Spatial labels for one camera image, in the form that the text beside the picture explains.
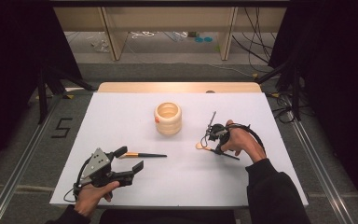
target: left hand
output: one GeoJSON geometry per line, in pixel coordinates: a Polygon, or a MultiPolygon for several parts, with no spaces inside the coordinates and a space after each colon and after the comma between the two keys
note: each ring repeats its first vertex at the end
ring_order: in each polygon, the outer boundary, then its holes
{"type": "Polygon", "coordinates": [[[95,188],[91,184],[84,186],[75,204],[75,211],[83,217],[91,218],[101,198],[110,202],[112,199],[109,192],[118,188],[119,185],[118,181],[114,181],[100,188],[95,188]]]}

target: black sleeve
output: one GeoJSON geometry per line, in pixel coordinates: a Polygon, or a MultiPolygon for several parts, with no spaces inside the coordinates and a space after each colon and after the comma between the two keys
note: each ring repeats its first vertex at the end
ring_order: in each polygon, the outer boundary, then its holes
{"type": "Polygon", "coordinates": [[[246,167],[252,223],[310,223],[292,179],[278,173],[269,159],[246,167]]]}
{"type": "Polygon", "coordinates": [[[89,224],[90,222],[90,219],[78,214],[78,212],[74,210],[73,205],[68,205],[57,220],[48,221],[46,224],[89,224]]]}

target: white tabletop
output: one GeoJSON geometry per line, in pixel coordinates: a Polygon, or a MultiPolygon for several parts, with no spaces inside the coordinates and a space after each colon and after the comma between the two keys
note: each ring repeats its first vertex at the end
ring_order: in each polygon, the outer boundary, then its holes
{"type": "MultiPolygon", "coordinates": [[[[68,161],[51,198],[55,205],[72,188],[84,161],[97,147],[104,152],[127,146],[129,151],[166,154],[167,158],[114,159],[112,169],[128,171],[143,160],[145,168],[132,186],[115,189],[113,200],[100,206],[129,208],[238,208],[248,205],[245,167],[252,164],[242,152],[240,161],[195,149],[216,111],[213,124],[228,119],[251,128],[262,139],[278,171],[295,183],[304,205],[308,201],[283,144],[264,93],[94,93],[68,161]],[[153,112],[163,102],[182,108],[182,130],[174,136],[157,132],[153,112]]],[[[209,141],[214,148],[217,142],[209,141]]],[[[67,197],[73,200],[72,193],[67,197]]]]}

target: metal rod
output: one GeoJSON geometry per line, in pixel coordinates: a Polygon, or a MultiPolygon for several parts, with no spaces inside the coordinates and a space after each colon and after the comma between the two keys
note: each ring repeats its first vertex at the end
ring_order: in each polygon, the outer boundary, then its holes
{"type": "MultiPolygon", "coordinates": [[[[284,100],[290,104],[290,100],[287,97],[284,97],[284,100]]],[[[288,116],[290,119],[294,117],[292,112],[288,113],[288,116]]],[[[345,202],[342,200],[336,186],[333,184],[333,181],[330,178],[330,175],[324,168],[324,164],[322,163],[318,152],[313,147],[313,144],[310,141],[310,138],[308,137],[308,134],[305,131],[301,121],[294,119],[293,124],[298,139],[300,140],[301,145],[303,146],[307,157],[310,160],[310,164],[312,165],[312,168],[315,171],[315,174],[317,175],[322,188],[324,189],[324,193],[326,194],[328,201],[336,213],[339,223],[353,223],[345,202]]]]}
{"type": "Polygon", "coordinates": [[[31,158],[34,155],[35,150],[37,149],[41,137],[43,136],[46,127],[49,124],[51,114],[54,111],[55,107],[57,106],[58,102],[61,100],[62,96],[55,96],[51,102],[50,110],[44,122],[42,124],[38,124],[34,134],[28,143],[26,149],[21,155],[19,162],[17,163],[16,167],[14,168],[9,180],[5,184],[4,188],[0,193],[0,220],[5,213],[8,204],[10,203],[11,198],[13,197],[14,191],[16,187],[19,185],[20,180],[28,167],[28,164],[31,158]]]}
{"type": "Polygon", "coordinates": [[[207,130],[207,132],[211,130],[212,122],[213,122],[213,120],[214,120],[214,116],[215,116],[215,115],[216,115],[216,111],[213,112],[211,122],[209,122],[209,124],[208,124],[208,130],[207,130]]]}

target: human hand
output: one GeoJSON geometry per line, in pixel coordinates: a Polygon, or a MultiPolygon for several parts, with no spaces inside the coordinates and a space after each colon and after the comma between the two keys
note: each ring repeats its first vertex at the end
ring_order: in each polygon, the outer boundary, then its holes
{"type": "MultiPolygon", "coordinates": [[[[229,119],[226,125],[232,123],[233,121],[229,119]]],[[[231,149],[235,151],[236,156],[239,156],[244,150],[249,155],[253,163],[261,161],[267,157],[264,149],[244,129],[230,128],[229,133],[230,137],[228,141],[221,146],[222,151],[231,149]]]]}
{"type": "Polygon", "coordinates": [[[83,217],[91,218],[101,198],[105,198],[110,202],[111,197],[109,193],[118,188],[119,185],[118,181],[114,181],[100,188],[95,188],[91,184],[84,186],[76,201],[75,211],[83,217]]]}

